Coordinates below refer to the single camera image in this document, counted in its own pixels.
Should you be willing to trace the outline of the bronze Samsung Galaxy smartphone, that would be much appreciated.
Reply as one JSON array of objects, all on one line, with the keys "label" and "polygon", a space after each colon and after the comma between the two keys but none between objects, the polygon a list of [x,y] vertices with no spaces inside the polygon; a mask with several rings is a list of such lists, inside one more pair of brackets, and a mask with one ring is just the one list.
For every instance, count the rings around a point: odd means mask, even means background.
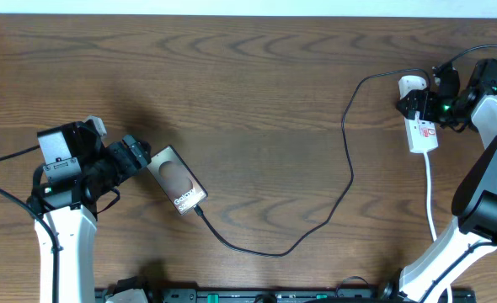
[{"label": "bronze Samsung Galaxy smartphone", "polygon": [[147,169],[181,215],[208,197],[205,188],[171,145],[151,157]]}]

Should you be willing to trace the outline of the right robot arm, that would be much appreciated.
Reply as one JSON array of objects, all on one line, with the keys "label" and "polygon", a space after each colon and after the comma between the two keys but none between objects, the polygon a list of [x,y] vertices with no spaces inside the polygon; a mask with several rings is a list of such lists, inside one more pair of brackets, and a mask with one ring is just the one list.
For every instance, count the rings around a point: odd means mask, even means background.
[{"label": "right robot arm", "polygon": [[476,130],[484,152],[452,199],[452,220],[424,254],[387,283],[380,296],[437,302],[451,283],[497,249],[497,60],[476,63],[465,88],[450,62],[435,68],[433,92],[422,77],[404,76],[397,110],[404,116],[413,153],[436,148],[436,125]]}]

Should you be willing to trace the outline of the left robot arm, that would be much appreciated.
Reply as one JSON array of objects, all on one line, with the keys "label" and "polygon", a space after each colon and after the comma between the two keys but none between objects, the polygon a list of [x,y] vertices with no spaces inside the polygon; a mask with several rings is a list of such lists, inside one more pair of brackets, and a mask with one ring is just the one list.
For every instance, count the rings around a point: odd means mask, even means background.
[{"label": "left robot arm", "polygon": [[98,200],[151,161],[151,147],[126,135],[108,146],[95,116],[38,132],[44,162],[27,199],[40,246],[40,301],[93,302]]}]

